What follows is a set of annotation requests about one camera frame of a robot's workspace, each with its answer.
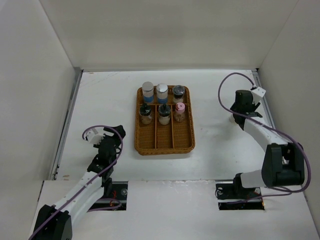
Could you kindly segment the yellow-cap bottle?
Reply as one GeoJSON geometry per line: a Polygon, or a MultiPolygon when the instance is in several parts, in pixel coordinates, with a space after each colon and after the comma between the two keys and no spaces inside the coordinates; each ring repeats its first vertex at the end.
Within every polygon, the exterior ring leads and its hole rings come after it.
{"type": "Polygon", "coordinates": [[[230,117],[230,122],[233,123],[233,124],[236,123],[236,122],[235,122],[235,119],[234,119],[232,116],[230,117]]]}

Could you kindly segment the black-cap bottle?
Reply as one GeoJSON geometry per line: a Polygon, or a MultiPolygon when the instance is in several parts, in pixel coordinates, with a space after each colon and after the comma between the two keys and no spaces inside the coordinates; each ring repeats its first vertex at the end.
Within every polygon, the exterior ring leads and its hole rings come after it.
{"type": "Polygon", "coordinates": [[[171,107],[167,104],[162,104],[158,107],[158,121],[161,125],[168,125],[171,118],[171,107]]]}
{"type": "Polygon", "coordinates": [[[152,109],[147,103],[143,103],[139,108],[140,120],[144,125],[148,125],[152,122],[152,109]]]}

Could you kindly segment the silver-lid jar blue label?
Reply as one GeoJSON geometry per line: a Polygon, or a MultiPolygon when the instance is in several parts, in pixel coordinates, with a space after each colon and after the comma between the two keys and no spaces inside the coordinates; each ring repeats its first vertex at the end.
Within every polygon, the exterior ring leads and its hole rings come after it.
{"type": "Polygon", "coordinates": [[[158,104],[168,103],[168,86],[164,83],[159,83],[156,86],[156,98],[158,104]]]}
{"type": "Polygon", "coordinates": [[[142,96],[146,104],[154,103],[154,85],[152,82],[146,81],[142,84],[142,96]]]}

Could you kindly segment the pink-cap bottle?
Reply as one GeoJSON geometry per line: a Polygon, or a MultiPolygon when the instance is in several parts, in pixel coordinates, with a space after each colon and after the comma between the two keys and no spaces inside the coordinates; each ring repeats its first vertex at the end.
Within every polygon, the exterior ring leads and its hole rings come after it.
{"type": "Polygon", "coordinates": [[[175,105],[174,119],[177,122],[183,122],[186,118],[186,106],[183,102],[178,102],[175,105]]]}

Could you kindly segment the dark-lid spice grinder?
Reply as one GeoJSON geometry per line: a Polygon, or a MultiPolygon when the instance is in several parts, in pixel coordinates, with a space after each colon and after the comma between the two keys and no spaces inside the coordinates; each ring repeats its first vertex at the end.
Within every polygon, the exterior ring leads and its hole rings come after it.
{"type": "Polygon", "coordinates": [[[175,85],[172,89],[173,93],[173,103],[183,103],[185,95],[185,87],[182,85],[175,85]]]}

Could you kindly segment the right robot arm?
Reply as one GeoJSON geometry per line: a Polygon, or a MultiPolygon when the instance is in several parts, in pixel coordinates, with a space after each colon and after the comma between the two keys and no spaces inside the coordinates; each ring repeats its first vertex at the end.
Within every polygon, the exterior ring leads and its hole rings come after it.
{"type": "Polygon", "coordinates": [[[265,91],[237,90],[230,110],[239,127],[249,134],[264,151],[260,170],[238,173],[233,179],[232,192],[245,197],[250,188],[297,186],[305,181],[304,157],[293,142],[271,130],[263,116],[257,112],[265,91]]]}

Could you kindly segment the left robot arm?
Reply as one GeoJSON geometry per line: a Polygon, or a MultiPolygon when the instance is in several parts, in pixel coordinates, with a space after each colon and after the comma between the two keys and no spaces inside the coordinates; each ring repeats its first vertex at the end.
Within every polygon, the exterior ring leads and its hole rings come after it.
{"type": "Polygon", "coordinates": [[[70,240],[73,227],[99,199],[112,195],[114,166],[123,151],[126,132],[122,125],[98,125],[84,130],[83,140],[97,148],[97,155],[79,182],[53,205],[45,204],[38,212],[31,240],[70,240]]]}

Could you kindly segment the brown wicker divided tray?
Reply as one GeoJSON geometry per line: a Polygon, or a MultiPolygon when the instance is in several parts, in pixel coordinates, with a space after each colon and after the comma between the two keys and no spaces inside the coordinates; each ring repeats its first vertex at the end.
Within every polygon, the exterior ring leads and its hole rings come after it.
{"type": "Polygon", "coordinates": [[[195,148],[195,131],[192,115],[190,91],[185,87],[183,103],[185,104],[185,119],[176,121],[173,86],[168,86],[168,103],[170,119],[167,125],[159,122],[159,104],[150,104],[151,123],[143,124],[140,117],[140,107],[143,105],[143,91],[138,88],[136,93],[134,148],[143,156],[187,154],[195,148]]]}

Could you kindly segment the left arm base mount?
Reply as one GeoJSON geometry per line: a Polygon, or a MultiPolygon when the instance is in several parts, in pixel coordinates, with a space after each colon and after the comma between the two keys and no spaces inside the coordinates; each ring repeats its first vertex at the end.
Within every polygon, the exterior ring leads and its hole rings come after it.
{"type": "Polygon", "coordinates": [[[107,190],[88,210],[93,211],[126,211],[128,197],[127,181],[114,181],[111,190],[107,190]]]}

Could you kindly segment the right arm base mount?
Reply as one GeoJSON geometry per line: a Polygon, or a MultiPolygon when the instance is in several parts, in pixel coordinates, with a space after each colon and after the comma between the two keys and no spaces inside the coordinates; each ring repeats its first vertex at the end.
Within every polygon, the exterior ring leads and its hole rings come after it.
{"type": "Polygon", "coordinates": [[[231,181],[217,181],[215,187],[220,211],[265,210],[263,200],[255,199],[262,195],[259,187],[243,188],[236,192],[231,181]]]}

